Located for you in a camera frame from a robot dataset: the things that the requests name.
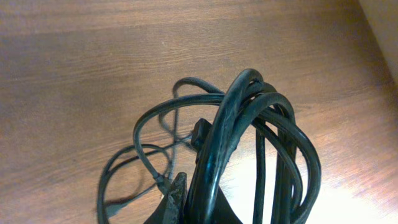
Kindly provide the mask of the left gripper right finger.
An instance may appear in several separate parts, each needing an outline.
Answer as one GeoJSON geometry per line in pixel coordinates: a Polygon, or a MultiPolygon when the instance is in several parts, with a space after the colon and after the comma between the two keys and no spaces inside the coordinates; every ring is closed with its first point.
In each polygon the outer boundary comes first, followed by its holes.
{"type": "Polygon", "coordinates": [[[218,188],[215,208],[214,223],[217,224],[242,224],[242,221],[233,212],[222,189],[218,188]]]}

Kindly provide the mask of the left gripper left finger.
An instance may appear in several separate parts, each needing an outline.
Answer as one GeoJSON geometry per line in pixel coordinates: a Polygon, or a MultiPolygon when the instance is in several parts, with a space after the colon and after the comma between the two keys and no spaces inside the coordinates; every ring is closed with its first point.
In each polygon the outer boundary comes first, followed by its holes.
{"type": "Polygon", "coordinates": [[[180,224],[184,223],[184,206],[187,199],[187,174],[179,172],[170,186],[170,190],[161,200],[155,212],[144,224],[180,224]]]}

